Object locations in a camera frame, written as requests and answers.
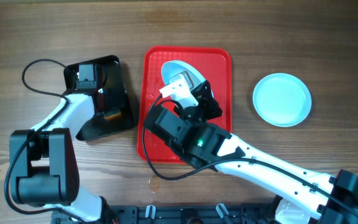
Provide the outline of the orange green sponge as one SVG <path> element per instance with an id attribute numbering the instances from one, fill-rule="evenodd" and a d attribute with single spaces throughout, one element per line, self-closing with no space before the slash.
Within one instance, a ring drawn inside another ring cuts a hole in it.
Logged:
<path id="1" fill-rule="evenodd" d="M 120 117 L 122 117 L 122 112 L 120 111 L 120 109 L 109 110 L 103 113 L 103 118 L 108 122 L 112 122 L 113 120 L 118 119 Z"/>

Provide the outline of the white plate bottom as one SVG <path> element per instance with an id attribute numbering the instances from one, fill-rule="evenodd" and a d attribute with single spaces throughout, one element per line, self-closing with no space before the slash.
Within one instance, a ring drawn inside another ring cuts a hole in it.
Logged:
<path id="1" fill-rule="evenodd" d="M 312 97 L 296 76 L 273 73 L 263 77 L 252 94 L 256 113 L 267 123 L 288 128 L 303 122 L 310 114 Z"/>

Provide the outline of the white plate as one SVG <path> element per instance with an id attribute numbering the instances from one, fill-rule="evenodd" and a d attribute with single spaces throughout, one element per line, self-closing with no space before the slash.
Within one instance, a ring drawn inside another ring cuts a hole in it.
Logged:
<path id="1" fill-rule="evenodd" d="M 184 108 L 198 106 L 202 98 L 214 100 L 214 95 L 206 79 L 190 64 L 172 60 L 165 62 L 161 68 L 165 86 L 159 89 L 162 98 L 171 97 Z"/>
<path id="2" fill-rule="evenodd" d="M 310 114 L 312 97 L 296 76 L 273 73 L 263 77 L 252 94 L 256 113 L 267 123 L 288 128 L 303 122 Z"/>

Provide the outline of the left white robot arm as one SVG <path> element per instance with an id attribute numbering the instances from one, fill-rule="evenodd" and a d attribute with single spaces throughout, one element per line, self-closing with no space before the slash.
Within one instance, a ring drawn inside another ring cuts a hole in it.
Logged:
<path id="1" fill-rule="evenodd" d="M 60 104 L 31 129 L 9 140 L 4 196 L 23 215 L 57 212 L 78 223 L 118 223 L 105 198 L 80 185 L 73 138 L 99 111 L 97 88 L 68 89 Z"/>

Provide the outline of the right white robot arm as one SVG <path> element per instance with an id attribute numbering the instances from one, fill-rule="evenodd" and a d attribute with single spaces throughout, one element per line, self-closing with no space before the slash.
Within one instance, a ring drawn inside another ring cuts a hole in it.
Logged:
<path id="1" fill-rule="evenodd" d="M 358 223 L 358 176 L 341 170 L 337 176 L 314 172 L 264 153 L 233 133 L 207 123 L 218 104 L 207 81 L 181 84 L 190 99 L 185 107 L 186 122 L 192 125 L 181 152 L 195 167 L 211 165 L 224 174 L 253 182 L 282 199 L 274 218 L 280 223 Z"/>

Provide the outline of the white plate top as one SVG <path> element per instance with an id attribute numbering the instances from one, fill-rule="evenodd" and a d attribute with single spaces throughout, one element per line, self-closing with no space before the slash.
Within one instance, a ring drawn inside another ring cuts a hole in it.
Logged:
<path id="1" fill-rule="evenodd" d="M 206 79 L 190 64 L 172 60 L 165 62 L 161 68 L 165 86 L 159 89 L 162 98 L 171 97 L 184 108 L 198 106 L 202 98 L 214 100 L 214 95 Z"/>

